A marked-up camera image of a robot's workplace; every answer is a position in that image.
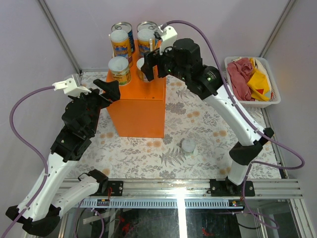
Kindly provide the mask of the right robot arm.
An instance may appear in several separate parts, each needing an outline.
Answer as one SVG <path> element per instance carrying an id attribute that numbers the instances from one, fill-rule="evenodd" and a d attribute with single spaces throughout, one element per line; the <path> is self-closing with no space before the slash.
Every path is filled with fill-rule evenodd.
<path id="1" fill-rule="evenodd" d="M 229 151 L 232 165 L 226 191 L 238 195 L 243 191 L 249 164 L 272 138 L 273 130 L 263 128 L 239 102 L 231 101 L 233 93 L 226 89 L 228 85 L 222 80 L 219 70 L 203 64 L 200 47 L 193 40 L 176 40 L 163 52 L 156 49 L 145 53 L 141 71 L 149 81 L 154 79 L 153 67 L 157 67 L 159 78 L 172 75 L 185 82 L 187 88 L 212 106 L 235 133 L 238 142 Z"/>

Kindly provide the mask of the blue tin can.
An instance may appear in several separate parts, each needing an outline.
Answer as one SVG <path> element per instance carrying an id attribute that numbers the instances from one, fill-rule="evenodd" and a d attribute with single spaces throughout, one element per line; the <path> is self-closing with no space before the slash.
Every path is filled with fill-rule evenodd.
<path id="1" fill-rule="evenodd" d="M 131 47 L 131 53 L 135 53 L 136 49 L 135 49 L 132 25 L 129 22 L 118 22 L 111 27 L 111 31 L 113 32 L 114 30 L 124 30 L 128 34 L 130 47 Z"/>
<path id="2" fill-rule="evenodd" d="M 137 25 L 137 32 L 143 30 L 143 29 L 149 29 L 153 32 L 155 32 L 158 28 L 158 25 L 153 22 L 153 21 L 143 21 L 143 22 L 140 22 L 138 25 Z"/>

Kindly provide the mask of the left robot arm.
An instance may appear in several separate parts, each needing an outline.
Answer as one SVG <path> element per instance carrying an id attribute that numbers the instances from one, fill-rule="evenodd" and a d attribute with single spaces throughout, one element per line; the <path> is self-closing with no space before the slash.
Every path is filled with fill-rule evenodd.
<path id="1" fill-rule="evenodd" d="M 97 133 L 102 109 L 120 99 L 118 81 L 104 82 L 96 79 L 97 88 L 79 86 L 69 78 L 52 86 L 37 89 L 21 98 L 12 108 L 9 116 L 10 127 L 16 137 L 31 148 L 42 160 L 44 169 L 25 199 L 11 206 L 6 216 L 12 222 L 22 224 L 29 235 L 46 237 L 59 224 L 61 218 L 72 207 L 90 195 L 104 195 L 108 191 L 108 177 L 93 169 L 77 185 L 61 195 L 57 190 L 90 146 L 91 138 Z M 66 105 L 61 119 L 64 126 L 51 146 L 47 159 L 33 145 L 17 132 L 13 123 L 14 112 L 27 98 L 46 90 L 63 90 L 71 101 Z"/>

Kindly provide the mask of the yellow can with spoon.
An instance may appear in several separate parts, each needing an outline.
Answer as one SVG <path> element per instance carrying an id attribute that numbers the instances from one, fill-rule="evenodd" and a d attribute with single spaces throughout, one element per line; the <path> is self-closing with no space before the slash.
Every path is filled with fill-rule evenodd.
<path id="1" fill-rule="evenodd" d="M 139 55 L 144 57 L 145 53 L 156 49 L 156 39 L 154 31 L 150 29 L 141 29 L 137 34 Z"/>

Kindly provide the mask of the yellow porridge can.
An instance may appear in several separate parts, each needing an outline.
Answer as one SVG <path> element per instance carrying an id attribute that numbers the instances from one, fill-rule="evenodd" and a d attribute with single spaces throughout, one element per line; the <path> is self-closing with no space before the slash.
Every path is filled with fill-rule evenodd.
<path id="1" fill-rule="evenodd" d="M 114 55 L 125 57 L 128 60 L 129 67 L 133 65 L 132 51 L 128 33 L 124 30 L 114 30 L 110 34 L 110 40 Z"/>

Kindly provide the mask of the yellow can white lid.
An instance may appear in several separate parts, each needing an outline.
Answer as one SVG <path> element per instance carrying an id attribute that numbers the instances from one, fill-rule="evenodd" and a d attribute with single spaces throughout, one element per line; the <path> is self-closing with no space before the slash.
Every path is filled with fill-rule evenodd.
<path id="1" fill-rule="evenodd" d="M 119 85 L 126 85 L 131 81 L 129 61 L 125 57 L 113 57 L 109 61 L 108 67 L 113 79 L 117 80 Z"/>

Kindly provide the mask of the orange wooden box shelf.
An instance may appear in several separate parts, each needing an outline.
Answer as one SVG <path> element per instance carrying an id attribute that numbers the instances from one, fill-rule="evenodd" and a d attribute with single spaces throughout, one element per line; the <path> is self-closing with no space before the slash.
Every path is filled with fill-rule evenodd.
<path id="1" fill-rule="evenodd" d="M 120 86 L 120 100 L 107 107 L 107 111 L 120 137 L 163 138 L 165 124 L 166 78 L 157 77 L 144 82 L 138 77 L 138 42 L 130 68 L 132 79 Z"/>

